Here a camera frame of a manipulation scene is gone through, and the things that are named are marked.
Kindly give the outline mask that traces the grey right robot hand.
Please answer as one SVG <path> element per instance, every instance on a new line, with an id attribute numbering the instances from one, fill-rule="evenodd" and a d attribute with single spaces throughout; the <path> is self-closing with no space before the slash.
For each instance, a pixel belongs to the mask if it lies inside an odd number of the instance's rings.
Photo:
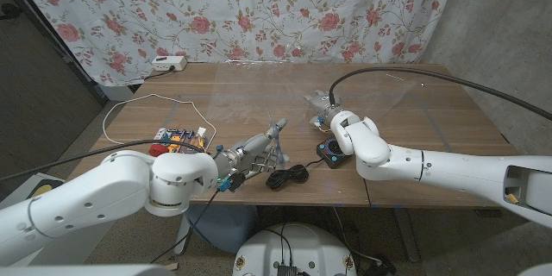
<path id="1" fill-rule="evenodd" d="M 333 118 L 343 111 L 341 98 L 336 97 L 335 102 L 329 100 L 329 93 L 316 90 L 315 95 L 305 95 L 307 101 L 315 115 L 309 120 L 309 124 L 323 132 L 330 132 L 330 124 Z"/>

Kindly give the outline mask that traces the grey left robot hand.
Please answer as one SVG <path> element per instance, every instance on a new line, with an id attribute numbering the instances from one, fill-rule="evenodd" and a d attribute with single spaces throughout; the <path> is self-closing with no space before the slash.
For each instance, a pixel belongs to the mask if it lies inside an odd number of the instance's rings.
<path id="1" fill-rule="evenodd" d="M 247 141 L 237 142 L 231 148 L 218 151 L 213 157 L 218 177 L 223 179 L 232 173 L 244 173 L 249 179 L 258 173 L 273 173 L 284 169 L 290 158 L 281 148 L 279 133 L 286 124 L 286 118 L 271 122 L 266 133 L 260 133 Z"/>

